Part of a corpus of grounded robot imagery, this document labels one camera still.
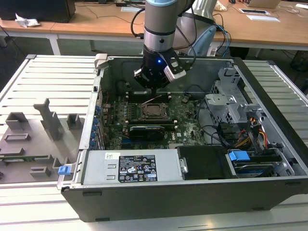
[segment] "blue plastic clip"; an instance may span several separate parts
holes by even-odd
[[[71,166],[61,166],[59,167],[58,174],[59,175],[71,175]]]
[[[231,161],[233,160],[250,160],[250,157],[246,151],[232,151],[229,153]]]

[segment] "power supply label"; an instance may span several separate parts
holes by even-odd
[[[157,181],[155,155],[121,155],[118,180],[121,183]]]

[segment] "green circuit board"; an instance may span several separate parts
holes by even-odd
[[[160,141],[130,141],[124,132],[127,127],[125,121],[127,118],[140,116],[141,103],[128,103],[124,97],[114,99],[104,116],[104,129],[108,134],[106,149],[169,149],[180,145],[204,145],[205,140],[195,119],[196,106],[194,101],[182,103],[185,97],[183,94],[174,94],[171,100],[164,104],[168,116],[177,120],[177,127],[175,130],[166,130]]]

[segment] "desk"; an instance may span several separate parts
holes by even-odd
[[[229,5],[228,0],[220,0],[220,2],[225,6]],[[296,2],[282,1],[280,3],[280,6],[295,7],[295,5]],[[236,2],[232,6],[236,9],[249,8],[240,2]],[[276,9],[258,8],[268,11],[271,14],[270,16],[279,17],[278,19],[280,20],[280,22],[264,22],[252,21],[246,16],[247,14],[239,13],[234,8],[228,8],[226,12],[219,12],[223,16],[225,29],[231,34],[231,46],[299,51],[308,50],[308,10],[300,9],[300,15],[307,17],[304,18],[297,14],[291,14],[281,10],[290,10],[285,7],[277,7]],[[220,16],[216,15],[215,19],[221,25]],[[222,33],[217,32],[214,41],[222,40]]]
[[[228,0],[221,0],[228,6]],[[281,2],[280,5],[295,6],[295,2]],[[233,5],[235,8],[247,8],[244,4],[237,2]],[[252,21],[245,14],[229,8],[227,12],[221,13],[224,18],[224,26],[231,33],[234,47],[249,47],[261,49],[283,49],[283,50],[308,50],[308,18],[299,17],[296,14],[279,10],[277,14],[281,22],[261,22]],[[85,39],[85,40],[111,40],[111,41],[135,41],[136,39],[130,32],[130,25],[116,17],[117,16],[131,21],[135,13],[121,12],[120,7],[93,6],[89,3],[76,3],[76,13],[68,24],[41,22],[41,26],[23,28],[14,21],[0,21],[0,24],[9,33],[15,37],[36,37],[48,38],[51,43],[53,53],[59,55],[60,49],[57,39]],[[300,14],[308,17],[308,10],[301,9]],[[217,23],[221,24],[219,15],[215,16]],[[136,32],[142,32],[144,14],[141,13],[136,19]],[[221,32],[217,32],[212,46],[218,47],[223,41]]]

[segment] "blue cable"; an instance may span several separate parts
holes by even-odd
[[[228,50],[228,48],[229,48],[229,46],[230,46],[230,44],[229,44],[228,33],[227,33],[220,25],[216,24],[216,26],[218,26],[218,28],[219,28],[219,29],[225,34],[225,36],[227,37],[227,47],[226,47],[226,49],[225,49],[225,52],[222,54],[222,57],[224,57],[225,54],[226,54],[226,52],[227,52],[227,50]]]

